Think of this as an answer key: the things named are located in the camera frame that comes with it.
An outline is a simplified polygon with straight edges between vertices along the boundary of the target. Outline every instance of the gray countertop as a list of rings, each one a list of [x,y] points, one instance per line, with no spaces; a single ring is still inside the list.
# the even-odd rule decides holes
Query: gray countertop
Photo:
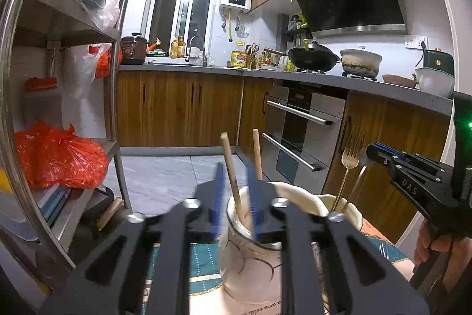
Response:
[[[383,82],[375,82],[364,79],[348,78],[337,75],[290,73],[286,71],[258,70],[247,71],[242,69],[228,69],[220,67],[181,66],[175,64],[132,64],[123,65],[120,71],[177,71],[181,73],[205,73],[225,74],[234,76],[249,76],[256,78],[270,78],[287,81],[298,81],[307,84],[319,84],[323,86],[339,87],[358,92],[379,95],[390,99],[399,100],[415,106],[427,108],[431,111],[450,116],[452,113],[452,100],[436,95],[421,92],[417,89],[395,86]]]

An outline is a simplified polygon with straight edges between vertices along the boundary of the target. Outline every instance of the gray marble floor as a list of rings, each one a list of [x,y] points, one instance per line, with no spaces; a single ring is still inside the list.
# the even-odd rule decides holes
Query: gray marble floor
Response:
[[[123,157],[124,175],[133,211],[156,215],[169,211],[177,202],[190,198],[199,183],[214,178],[217,163],[223,155],[188,157]],[[246,167],[233,155],[239,186],[246,184]],[[230,181],[225,168],[224,207],[231,196]],[[110,163],[104,185],[115,196],[121,196],[115,166]]]

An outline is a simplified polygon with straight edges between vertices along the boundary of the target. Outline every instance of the brown bowl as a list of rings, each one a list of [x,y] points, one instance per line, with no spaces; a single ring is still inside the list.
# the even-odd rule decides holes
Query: brown bowl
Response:
[[[382,78],[385,83],[408,87],[410,89],[414,89],[416,87],[416,82],[414,80],[405,78],[403,76],[385,74],[385,75],[382,75]]]

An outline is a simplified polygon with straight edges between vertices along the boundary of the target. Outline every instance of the power outlet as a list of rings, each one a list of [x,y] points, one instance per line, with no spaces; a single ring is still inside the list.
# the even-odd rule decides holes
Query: power outlet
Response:
[[[413,48],[415,50],[423,50],[421,42],[425,43],[428,49],[428,37],[423,35],[405,35],[405,48]]]

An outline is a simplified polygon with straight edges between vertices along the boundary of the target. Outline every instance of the red plastic bag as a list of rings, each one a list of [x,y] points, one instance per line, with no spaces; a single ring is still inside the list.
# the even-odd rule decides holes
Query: red plastic bag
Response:
[[[105,78],[106,76],[109,75],[110,73],[110,55],[112,54],[112,49],[108,50],[105,52],[100,59],[98,60],[97,63],[97,69],[95,70],[95,78]],[[118,54],[118,66],[121,64],[121,61],[123,60],[123,52],[121,51],[121,48],[119,49],[119,54]]]
[[[96,142],[68,130],[36,122],[15,133],[18,157],[31,189],[59,183],[66,187],[96,188],[107,175],[108,160]]]

